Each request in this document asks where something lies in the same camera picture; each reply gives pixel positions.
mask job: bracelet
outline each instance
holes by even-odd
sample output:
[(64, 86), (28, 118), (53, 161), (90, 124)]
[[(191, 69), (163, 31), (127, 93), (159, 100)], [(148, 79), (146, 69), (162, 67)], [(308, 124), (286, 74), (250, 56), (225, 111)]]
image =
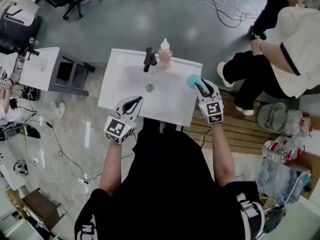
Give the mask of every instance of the bracelet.
[(260, 51), (259, 46), (260, 46), (260, 44), (261, 44), (262, 42), (264, 42), (264, 41), (263, 41), (263, 40), (261, 40), (260, 42), (258, 42), (258, 47), (257, 47), (257, 48), (258, 48), (258, 51), (260, 52), (260, 54), (261, 54), (261, 55), (263, 55), (263, 53)]

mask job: black shirt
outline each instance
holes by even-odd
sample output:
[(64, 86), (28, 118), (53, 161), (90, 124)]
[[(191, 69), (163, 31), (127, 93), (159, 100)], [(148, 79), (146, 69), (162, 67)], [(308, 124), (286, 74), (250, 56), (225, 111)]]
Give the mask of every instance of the black shirt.
[(186, 134), (142, 130), (127, 178), (109, 196), (96, 189), (74, 226), (75, 239), (93, 216), (98, 239), (204, 236), (245, 238), (237, 195), (260, 202), (253, 181), (219, 186), (201, 147)]

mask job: soap dispenser bottle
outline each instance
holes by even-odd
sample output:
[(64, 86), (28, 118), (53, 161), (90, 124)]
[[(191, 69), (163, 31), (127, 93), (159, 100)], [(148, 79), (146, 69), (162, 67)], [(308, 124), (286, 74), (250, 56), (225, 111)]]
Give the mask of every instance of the soap dispenser bottle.
[(170, 44), (167, 42), (167, 39), (165, 38), (160, 46), (160, 49), (158, 50), (159, 64), (164, 68), (171, 67), (172, 51), (169, 48)]

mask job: wooden floor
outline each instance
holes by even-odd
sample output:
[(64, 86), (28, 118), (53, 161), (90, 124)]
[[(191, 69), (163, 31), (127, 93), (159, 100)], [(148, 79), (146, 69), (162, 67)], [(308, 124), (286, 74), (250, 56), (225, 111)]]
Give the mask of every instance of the wooden floor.
[[(234, 96), (227, 91), (220, 90), (223, 101), (223, 129), (232, 152), (261, 155), (261, 150), (266, 141), (275, 140), (277, 134), (261, 128), (257, 123), (257, 111), (263, 105), (261, 102), (254, 103), (254, 115), (245, 116), (235, 109)], [(211, 125), (206, 122), (199, 107), (193, 113), (190, 127), (185, 127), (183, 132), (199, 143), (202, 135), (210, 129)], [(204, 135), (203, 148), (212, 149), (212, 134), (209, 131)]]

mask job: sink basin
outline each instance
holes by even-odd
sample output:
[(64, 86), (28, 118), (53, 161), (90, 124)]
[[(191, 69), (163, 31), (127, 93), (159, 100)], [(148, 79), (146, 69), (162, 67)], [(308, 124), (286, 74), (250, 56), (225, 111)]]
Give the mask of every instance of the sink basin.
[(189, 127), (197, 95), (186, 79), (200, 76), (202, 64), (173, 57), (170, 68), (157, 63), (144, 72), (145, 57), (142, 51), (111, 50), (98, 106), (114, 110), (120, 100), (142, 96), (139, 116)]

